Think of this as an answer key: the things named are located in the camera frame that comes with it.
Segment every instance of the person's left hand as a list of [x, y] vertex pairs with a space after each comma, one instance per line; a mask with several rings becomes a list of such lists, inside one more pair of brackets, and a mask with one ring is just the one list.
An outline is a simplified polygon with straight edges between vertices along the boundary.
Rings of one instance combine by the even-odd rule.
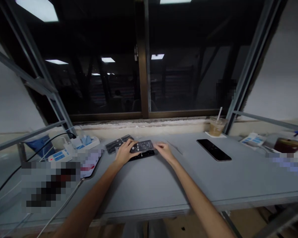
[[128, 139], [127, 142], [124, 142], [116, 155], [115, 161], [121, 165], [127, 163], [132, 157], [139, 155], [140, 153], [130, 153], [131, 148], [138, 143], [138, 141], [134, 141], [132, 139]]

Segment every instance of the floor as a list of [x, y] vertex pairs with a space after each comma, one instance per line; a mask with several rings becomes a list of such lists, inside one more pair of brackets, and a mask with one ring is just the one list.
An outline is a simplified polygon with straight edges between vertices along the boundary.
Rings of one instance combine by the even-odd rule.
[[[261, 217], [267, 220], [270, 213], [265, 208], [252, 208], [231, 211], [230, 218], [240, 232], [243, 238], [253, 237], [261, 228], [266, 225], [266, 222]], [[207, 238], [200, 221], [196, 215], [179, 216], [176, 218], [165, 218], [167, 230], [170, 238]], [[144, 222], [144, 234], [147, 234], [147, 222]], [[89, 228], [86, 238], [120, 238], [124, 229], [123, 224], [107, 225], [101, 227]], [[44, 233], [41, 238], [51, 238], [54, 232]], [[287, 228], [282, 231], [281, 235], [284, 238], [298, 238], [298, 232]], [[36, 235], [27, 235], [23, 238], [36, 238]]]

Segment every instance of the white power strip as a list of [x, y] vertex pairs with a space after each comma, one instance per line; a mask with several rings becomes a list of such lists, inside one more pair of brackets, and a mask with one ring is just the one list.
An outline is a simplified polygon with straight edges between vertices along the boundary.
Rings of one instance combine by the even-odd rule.
[[[79, 152], [80, 150], [89, 150], [100, 144], [100, 141], [97, 137], [92, 137], [92, 142], [88, 145], [81, 145], [79, 149], [75, 150], [75, 152]], [[49, 162], [68, 162], [72, 160], [72, 154], [69, 153], [67, 149], [61, 150], [53, 155], [50, 155], [48, 158]]]

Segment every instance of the pixelated area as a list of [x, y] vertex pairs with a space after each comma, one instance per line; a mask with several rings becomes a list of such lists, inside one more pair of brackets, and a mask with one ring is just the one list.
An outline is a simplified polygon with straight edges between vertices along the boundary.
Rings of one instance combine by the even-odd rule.
[[82, 178], [94, 171], [104, 150], [90, 149], [69, 162], [28, 162], [22, 165], [22, 211], [50, 213], [61, 206]]
[[298, 176], [298, 152], [297, 153], [266, 153], [271, 162], [277, 163], [279, 167], [287, 168]]

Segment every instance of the remote control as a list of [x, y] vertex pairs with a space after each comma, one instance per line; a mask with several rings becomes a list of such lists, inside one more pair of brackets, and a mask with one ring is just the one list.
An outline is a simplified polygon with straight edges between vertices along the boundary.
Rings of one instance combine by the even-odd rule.
[[137, 153], [137, 152], [146, 152], [148, 150], [153, 149], [153, 144], [151, 140], [145, 140], [145, 141], [140, 141], [137, 144], [135, 144], [131, 150], [130, 153]]
[[106, 145], [106, 149], [109, 154], [114, 153], [116, 150], [116, 147], [120, 147], [124, 142], [126, 142], [128, 139], [133, 139], [131, 135], [125, 135], [113, 142], [110, 142], [109, 144]]
[[146, 158], [146, 157], [153, 156], [153, 155], [155, 155], [155, 152], [153, 150], [148, 150], [146, 152], [140, 153], [137, 156], [132, 157], [129, 161]]

